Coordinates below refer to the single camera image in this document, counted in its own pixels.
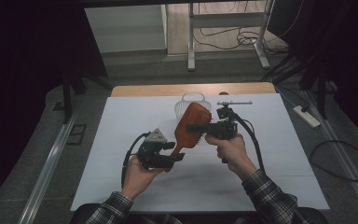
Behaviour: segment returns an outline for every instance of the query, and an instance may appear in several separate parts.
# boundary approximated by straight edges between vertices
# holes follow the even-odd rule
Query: orange object
[[[202,137],[202,133],[188,133],[186,131],[187,124],[206,125],[211,122],[211,119],[212,114],[209,110],[198,103],[191,103],[176,126],[176,148],[171,155],[179,154],[183,147],[193,148]]]

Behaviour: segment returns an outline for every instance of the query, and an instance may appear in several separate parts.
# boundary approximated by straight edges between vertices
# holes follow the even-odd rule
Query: gray floor
[[[276,64],[281,59],[282,56],[269,57],[272,64]],[[256,81],[266,73],[252,51],[200,54],[196,60],[196,71],[192,73],[186,70],[186,56],[166,57],[160,51],[106,54],[104,61],[109,77],[103,80],[113,85]],[[284,86],[296,91],[298,79],[299,77],[292,77],[284,82]],[[69,208],[98,129],[105,100],[111,93],[87,79],[85,83],[88,88],[87,93],[83,96],[74,96],[74,100],[81,99],[76,124],[86,124],[86,134],[81,145],[67,145],[64,148],[34,223],[69,223],[72,217]],[[290,91],[282,92],[295,105],[304,104]],[[56,103],[61,101],[61,87],[48,94],[44,114],[33,137],[7,181],[0,188],[0,223],[18,222],[61,128],[63,112],[53,111]],[[302,146],[309,155],[318,143],[326,140],[324,133],[320,128],[312,129],[291,110],[292,106],[289,103],[285,102],[285,104]],[[327,95],[326,113],[338,138],[358,146],[358,130],[334,102],[333,95]],[[73,136],[68,142],[76,140]],[[342,173],[335,155],[327,149],[328,147],[318,152],[315,161]],[[351,153],[351,155],[358,166],[358,154]],[[331,207],[330,210],[323,211],[329,222],[358,223],[358,196],[352,185],[327,175],[317,168],[314,168],[314,172]]]

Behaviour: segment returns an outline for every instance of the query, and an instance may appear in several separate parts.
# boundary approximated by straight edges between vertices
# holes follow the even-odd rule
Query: plaid sleeve
[[[242,182],[266,223],[309,223],[297,212],[297,197],[282,190],[260,170]]]
[[[133,201],[120,192],[113,192],[104,203],[95,210],[87,224],[123,223],[130,212]]]

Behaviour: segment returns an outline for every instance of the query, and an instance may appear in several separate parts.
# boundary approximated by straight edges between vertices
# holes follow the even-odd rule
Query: hand
[[[127,167],[126,178],[121,193],[135,199],[144,192],[153,179],[163,171],[161,168],[146,170],[136,155],[132,156]]]
[[[207,134],[205,140],[208,144],[217,146],[217,157],[220,159],[226,158],[228,169],[242,181],[257,171],[257,168],[246,154],[245,142],[240,133],[236,133],[229,140],[220,140]]]

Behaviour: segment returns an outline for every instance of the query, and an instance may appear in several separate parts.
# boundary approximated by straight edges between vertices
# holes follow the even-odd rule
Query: person's left hand
[[[126,178],[121,193],[135,199],[139,194],[144,192],[152,183],[153,179],[163,172],[162,168],[146,170],[136,155],[132,156],[127,167]]]

